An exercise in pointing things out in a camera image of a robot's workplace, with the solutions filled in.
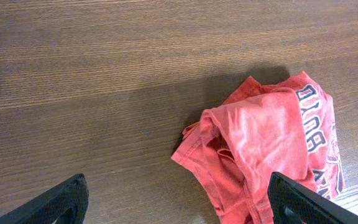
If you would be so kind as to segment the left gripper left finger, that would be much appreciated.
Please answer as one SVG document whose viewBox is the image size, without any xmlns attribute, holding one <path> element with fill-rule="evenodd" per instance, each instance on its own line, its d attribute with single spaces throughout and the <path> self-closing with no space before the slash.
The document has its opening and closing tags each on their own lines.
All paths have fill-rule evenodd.
<svg viewBox="0 0 358 224">
<path fill-rule="evenodd" d="M 89 204 L 84 174 L 75 174 L 0 217 L 0 224 L 83 224 Z"/>
</svg>

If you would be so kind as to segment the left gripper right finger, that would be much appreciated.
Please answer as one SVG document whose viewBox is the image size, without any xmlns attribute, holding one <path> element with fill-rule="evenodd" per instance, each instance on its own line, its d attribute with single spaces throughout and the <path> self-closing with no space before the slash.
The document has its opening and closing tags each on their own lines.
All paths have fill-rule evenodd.
<svg viewBox="0 0 358 224">
<path fill-rule="evenodd" d="M 358 224 L 358 215 L 280 172 L 273 172 L 268 199 L 274 224 Z"/>
</svg>

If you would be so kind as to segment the orange printed t-shirt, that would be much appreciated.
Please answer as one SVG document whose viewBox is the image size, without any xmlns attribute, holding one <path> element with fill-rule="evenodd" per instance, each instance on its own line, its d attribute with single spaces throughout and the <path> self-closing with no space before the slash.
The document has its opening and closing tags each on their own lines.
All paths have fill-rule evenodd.
<svg viewBox="0 0 358 224">
<path fill-rule="evenodd" d="M 247 78 L 184 129 L 172 159 L 197 178 L 221 223 L 272 223 L 273 172 L 329 200 L 344 189 L 333 98 L 306 73 L 275 85 Z"/>
</svg>

